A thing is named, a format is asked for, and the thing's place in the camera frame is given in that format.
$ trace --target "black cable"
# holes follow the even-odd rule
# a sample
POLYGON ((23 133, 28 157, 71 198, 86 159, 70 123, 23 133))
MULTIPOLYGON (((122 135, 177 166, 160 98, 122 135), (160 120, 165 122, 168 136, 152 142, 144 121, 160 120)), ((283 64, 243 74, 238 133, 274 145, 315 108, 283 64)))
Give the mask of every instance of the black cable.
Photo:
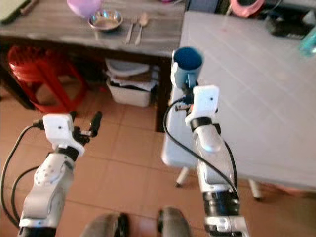
POLYGON ((234 194, 236 195, 236 198, 239 200, 239 195, 238 195, 238 191, 235 187, 235 185, 233 184, 233 182, 224 174, 222 173, 219 169, 217 169, 215 166, 213 166, 210 162, 208 162, 207 160, 205 160, 203 157, 199 156, 198 154, 196 154, 194 151, 192 151, 191 149, 189 149, 188 147, 186 147, 185 145, 183 145, 182 143, 180 143, 178 140, 176 140, 170 133, 169 130, 167 128, 167 116, 168 113, 170 111, 170 109, 178 102, 183 102, 184 98, 180 98, 175 100, 174 102, 172 102, 171 105, 168 106, 166 112, 164 113, 163 116, 163 129, 165 131, 165 133, 168 135, 168 137, 175 143, 177 144, 179 147, 181 147, 182 149, 184 149, 185 151, 187 151, 188 153, 190 153, 191 155, 193 155, 195 158, 197 158, 198 160, 204 162, 208 167, 210 167, 211 169, 213 169, 216 173, 218 173, 233 189, 234 194))
POLYGON ((14 144, 14 147, 10 153, 10 155, 8 156, 8 158, 6 159, 5 163, 4 163, 4 167, 3 167, 3 170, 2 170, 2 174, 1 174, 1 180, 0 180, 0 188, 1 188, 1 206, 3 208, 3 211, 4 213, 6 214, 6 216, 8 217, 8 219, 10 220, 10 222, 16 227, 16 228, 19 228, 19 224, 17 222, 17 220, 15 220, 11 214, 9 213, 8 209, 6 208, 5 206, 5 202, 4 202, 4 195, 3 195, 3 192, 4 192, 4 180, 5 180, 5 175, 6 175, 6 170, 8 168, 8 165, 10 163, 10 160, 12 159, 12 156, 15 152, 15 150, 17 149, 18 145, 20 144, 20 141, 22 140, 23 136, 25 135, 25 133, 33 128, 33 127, 36 127, 36 125, 32 125, 32 126, 29 126, 29 127, 26 127, 24 128, 24 130, 21 132, 20 136, 18 137, 18 139, 16 140, 16 143, 14 144))
POLYGON ((25 170, 22 174, 19 175, 19 177, 17 177, 17 179, 14 181, 13 186, 12 186, 12 194, 11 194, 11 206, 12 206, 12 211, 13 211, 13 215, 16 218, 17 221, 20 221, 20 216, 16 210, 16 206, 15 206, 15 191, 16 191, 16 186, 18 185, 20 179, 23 178, 24 175, 26 175, 27 173, 37 169, 39 166, 35 166, 33 168, 30 168, 28 170, 25 170))
POLYGON ((237 169, 236 169, 236 164, 235 164, 235 160, 234 160, 234 156, 233 156, 233 153, 232 153, 232 150, 231 148, 228 146, 227 142, 224 141, 225 143, 225 146, 228 150, 228 153, 229 153, 229 156, 231 158, 231 162, 232 162, 232 167, 233 167, 233 172, 234 172, 234 185, 235 187, 237 188, 237 169))
POLYGON ((280 4, 283 2, 283 0, 279 0, 277 3, 276 3, 276 5, 272 8, 272 9, 270 9, 269 11, 271 12, 271 11, 273 11, 273 10, 275 10, 278 6, 280 6, 280 4))

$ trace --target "table leg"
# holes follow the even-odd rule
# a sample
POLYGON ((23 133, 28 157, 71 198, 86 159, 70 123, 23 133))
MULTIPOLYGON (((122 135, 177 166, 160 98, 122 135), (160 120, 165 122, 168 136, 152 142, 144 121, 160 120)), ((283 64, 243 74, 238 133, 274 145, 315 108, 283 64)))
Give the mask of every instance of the table leg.
POLYGON ((156 131, 164 132, 163 130, 163 115, 168 107, 168 101, 171 92, 171 59, 163 59, 160 67, 160 85, 158 89, 158 106, 157 106, 157 119, 156 131))
POLYGON ((0 83, 20 104, 26 109, 34 109, 27 95, 19 84, 12 78, 10 73, 0 65, 0 83))
POLYGON ((251 188, 253 197, 257 201, 260 201, 262 199, 262 195, 261 195, 258 183, 252 179, 249 179, 249 184, 250 184, 250 188, 251 188))
POLYGON ((176 187, 179 188, 183 185, 187 176, 189 175, 190 169, 187 167, 183 167, 176 181, 176 187))

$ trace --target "spoon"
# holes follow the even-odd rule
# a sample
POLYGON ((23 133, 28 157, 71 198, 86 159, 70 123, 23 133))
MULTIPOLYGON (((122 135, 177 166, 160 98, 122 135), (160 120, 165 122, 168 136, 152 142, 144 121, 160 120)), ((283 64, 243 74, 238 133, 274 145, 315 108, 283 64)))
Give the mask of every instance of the spoon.
POLYGON ((135 41, 135 45, 139 45, 140 43, 140 38, 142 36, 142 31, 143 31, 143 27, 145 27, 147 24, 148 24, 148 14, 147 13, 143 13, 139 19, 139 26, 140 26, 140 30, 139 30, 139 33, 138 33, 138 36, 137 36, 137 39, 135 41))

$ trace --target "fork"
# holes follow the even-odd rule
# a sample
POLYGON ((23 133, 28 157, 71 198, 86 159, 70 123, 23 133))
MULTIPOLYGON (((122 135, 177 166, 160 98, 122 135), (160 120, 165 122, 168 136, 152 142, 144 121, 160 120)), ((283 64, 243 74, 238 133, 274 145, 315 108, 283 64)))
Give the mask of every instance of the fork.
POLYGON ((131 25, 129 27, 129 31, 127 33, 127 37, 126 37, 126 41, 125 43, 128 44, 130 42, 130 38, 132 36, 132 31, 133 31, 133 27, 134 27, 134 24, 137 23, 137 16, 133 16, 132 19, 131 19, 131 25))

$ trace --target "blue cup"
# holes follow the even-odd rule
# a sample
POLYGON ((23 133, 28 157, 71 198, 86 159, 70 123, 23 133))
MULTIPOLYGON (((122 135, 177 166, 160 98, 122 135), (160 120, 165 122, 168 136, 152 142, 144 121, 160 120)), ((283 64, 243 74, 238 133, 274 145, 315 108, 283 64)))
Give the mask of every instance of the blue cup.
POLYGON ((177 88, 185 83, 188 88, 196 85, 204 58, 201 52, 193 47, 183 47, 172 52, 171 82, 177 88))

